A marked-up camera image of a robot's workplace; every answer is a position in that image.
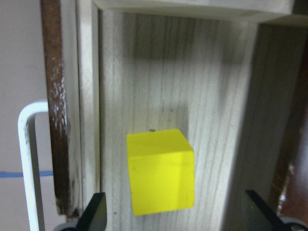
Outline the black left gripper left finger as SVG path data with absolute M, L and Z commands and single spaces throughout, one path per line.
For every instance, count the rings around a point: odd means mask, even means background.
M 107 207 L 105 193 L 95 193 L 80 217 L 78 231 L 104 231 L 107 226 Z

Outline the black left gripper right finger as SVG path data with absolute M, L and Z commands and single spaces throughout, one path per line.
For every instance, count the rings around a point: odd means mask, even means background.
M 244 224 L 249 231 L 287 231 L 285 225 L 253 190 L 246 190 L 243 199 Z

